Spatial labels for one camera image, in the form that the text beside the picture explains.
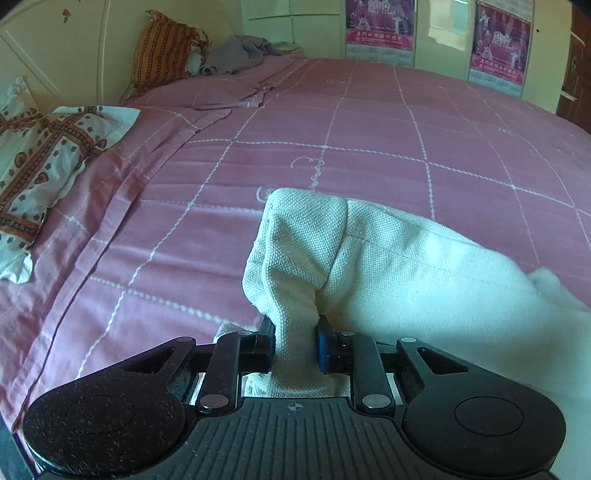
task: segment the bedspread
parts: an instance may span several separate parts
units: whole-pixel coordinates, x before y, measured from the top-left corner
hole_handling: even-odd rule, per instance
[[[171,142],[117,223],[99,222],[113,234],[84,246],[76,281],[52,286],[59,297],[42,322],[19,316],[26,288],[12,310],[3,294],[5,318],[21,319],[35,345],[3,372],[13,426],[43,392],[171,338],[210,342],[224,322],[256,328],[241,279],[278,187],[432,218],[525,271],[549,268],[591,304],[591,137],[519,99],[420,70],[315,59],[260,107]],[[88,229],[84,211],[56,209],[47,222],[62,216],[74,236]]]

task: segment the pillow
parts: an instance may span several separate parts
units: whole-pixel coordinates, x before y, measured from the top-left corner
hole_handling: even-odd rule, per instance
[[[247,106],[258,92],[259,84],[250,80],[230,75],[197,76],[155,88],[128,100],[125,105],[182,106],[195,110],[230,108]]]
[[[42,115],[17,78],[0,111],[0,278],[29,280],[29,252],[46,211],[63,198],[92,156],[117,143],[139,111],[59,107]]]
[[[185,65],[191,48],[205,57],[211,45],[205,32],[170,20],[156,10],[146,12],[151,22],[139,35],[131,72],[131,86],[137,95],[190,76]]]

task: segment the gray towel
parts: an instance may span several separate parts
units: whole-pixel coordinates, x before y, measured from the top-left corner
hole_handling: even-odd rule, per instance
[[[264,55],[283,55],[283,53],[266,38],[233,35],[207,55],[199,73],[215,75],[251,69],[262,63]]]

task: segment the cream headboard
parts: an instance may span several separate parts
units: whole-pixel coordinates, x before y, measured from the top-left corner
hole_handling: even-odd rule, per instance
[[[0,92],[22,76],[44,112],[116,103],[148,9],[203,28],[214,44],[232,33],[217,0],[24,0],[0,22]]]

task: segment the brown pillow stripe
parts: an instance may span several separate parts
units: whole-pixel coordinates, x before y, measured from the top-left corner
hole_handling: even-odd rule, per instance
[[[196,45],[204,56],[209,39],[196,28],[170,20],[156,10],[147,10],[151,22],[139,36],[134,52],[131,86],[135,93],[143,95],[148,90],[191,76],[185,64]]]

